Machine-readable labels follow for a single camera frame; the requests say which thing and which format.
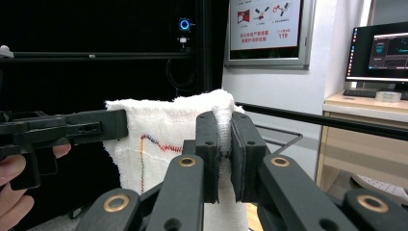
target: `monitor screen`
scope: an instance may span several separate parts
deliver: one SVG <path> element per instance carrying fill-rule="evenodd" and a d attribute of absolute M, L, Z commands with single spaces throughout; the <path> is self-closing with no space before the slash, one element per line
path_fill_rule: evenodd
<path fill-rule="evenodd" d="M 345 80 L 408 85 L 408 22 L 354 28 Z"/>

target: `human hand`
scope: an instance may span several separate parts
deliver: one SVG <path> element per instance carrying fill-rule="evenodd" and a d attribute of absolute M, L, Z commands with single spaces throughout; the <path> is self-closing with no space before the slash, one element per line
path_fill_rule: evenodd
<path fill-rule="evenodd" d="M 70 144 L 54 146 L 54 155 L 61 158 L 71 149 Z M 13 155 L 0 162 L 0 231 L 7 231 L 16 226 L 33 208 L 34 199 L 24 195 L 27 190 L 13 191 L 10 181 L 25 168 L 22 155 Z"/>

